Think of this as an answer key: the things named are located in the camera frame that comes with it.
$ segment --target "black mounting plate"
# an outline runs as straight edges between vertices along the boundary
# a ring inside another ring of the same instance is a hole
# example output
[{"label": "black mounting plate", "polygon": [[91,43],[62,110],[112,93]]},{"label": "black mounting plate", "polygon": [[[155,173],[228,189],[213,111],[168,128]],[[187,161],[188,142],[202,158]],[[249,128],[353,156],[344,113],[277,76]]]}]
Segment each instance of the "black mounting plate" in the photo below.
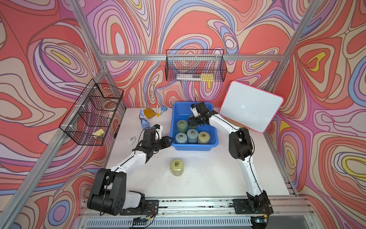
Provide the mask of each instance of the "black mounting plate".
[{"label": "black mounting plate", "polygon": [[120,215],[152,215],[152,209],[150,206],[152,206],[155,210],[155,215],[158,214],[159,210],[159,200],[145,200],[144,202],[145,208],[142,210],[140,208],[127,208],[122,209]]},{"label": "black mounting plate", "polygon": [[248,201],[249,199],[233,199],[232,202],[234,204],[235,214],[265,214],[263,209],[258,212],[251,211]]}]

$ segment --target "vent grille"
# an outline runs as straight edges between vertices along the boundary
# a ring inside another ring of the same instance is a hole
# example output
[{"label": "vent grille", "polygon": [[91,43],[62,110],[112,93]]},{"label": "vent grille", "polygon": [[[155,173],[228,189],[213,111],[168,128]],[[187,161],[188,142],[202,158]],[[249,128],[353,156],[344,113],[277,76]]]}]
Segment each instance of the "vent grille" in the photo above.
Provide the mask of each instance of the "vent grille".
[{"label": "vent grille", "polygon": [[[149,227],[198,227],[198,226],[251,226],[250,217],[157,217]],[[90,218],[86,228],[128,228],[132,226],[131,218]]]}]

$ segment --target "yellow sponge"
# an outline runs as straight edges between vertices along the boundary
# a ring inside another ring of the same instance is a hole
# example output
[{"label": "yellow sponge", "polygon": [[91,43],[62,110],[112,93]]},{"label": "yellow sponge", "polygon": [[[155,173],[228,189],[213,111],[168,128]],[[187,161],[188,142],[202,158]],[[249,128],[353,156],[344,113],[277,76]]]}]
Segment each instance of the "yellow sponge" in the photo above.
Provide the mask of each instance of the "yellow sponge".
[{"label": "yellow sponge", "polygon": [[143,110],[143,114],[148,118],[151,119],[152,117],[154,117],[156,115],[156,112],[151,109],[150,107],[146,108],[145,110]]}]

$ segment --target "yellow object in basket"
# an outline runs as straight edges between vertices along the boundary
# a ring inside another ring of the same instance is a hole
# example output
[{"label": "yellow object in basket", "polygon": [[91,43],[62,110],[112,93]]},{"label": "yellow object in basket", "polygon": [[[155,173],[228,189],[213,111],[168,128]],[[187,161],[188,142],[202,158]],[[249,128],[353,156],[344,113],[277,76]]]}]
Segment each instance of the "yellow object in basket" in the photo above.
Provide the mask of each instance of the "yellow object in basket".
[{"label": "yellow object in basket", "polygon": [[201,73],[201,80],[203,82],[213,82],[213,74]]},{"label": "yellow object in basket", "polygon": [[97,138],[97,137],[100,137],[103,134],[104,134],[104,130],[99,129],[99,130],[95,131],[92,135],[94,135],[93,137]]},{"label": "yellow object in basket", "polygon": [[152,117],[154,117],[156,115],[156,112],[151,109],[150,107],[146,108],[145,110],[143,110],[143,114],[148,118],[151,119]]}]

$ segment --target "wire mesh shelf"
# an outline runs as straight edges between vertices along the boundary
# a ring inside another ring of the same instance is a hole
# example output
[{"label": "wire mesh shelf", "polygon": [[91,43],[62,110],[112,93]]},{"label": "wire mesh shelf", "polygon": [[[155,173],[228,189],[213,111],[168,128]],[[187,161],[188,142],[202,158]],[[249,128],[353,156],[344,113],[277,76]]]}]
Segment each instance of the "wire mesh shelf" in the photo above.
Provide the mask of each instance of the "wire mesh shelf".
[{"label": "wire mesh shelf", "polygon": [[94,135],[100,129],[100,126],[88,126],[80,114],[77,113],[67,126],[65,133],[78,145],[103,145],[108,131],[99,136]]},{"label": "wire mesh shelf", "polygon": [[108,127],[114,116],[114,110],[113,111],[97,110],[97,108],[91,102],[89,97],[85,99],[78,113],[88,126]]},{"label": "wire mesh shelf", "polygon": [[224,81],[227,67],[222,49],[168,49],[167,81]]},{"label": "wire mesh shelf", "polygon": [[123,96],[123,90],[105,83],[97,83],[93,86],[89,96],[99,96],[106,99],[119,99]]},{"label": "wire mesh shelf", "polygon": [[63,125],[62,120],[59,127],[67,126],[61,129],[78,145],[103,145],[122,97],[122,89],[94,82],[70,123]]}]

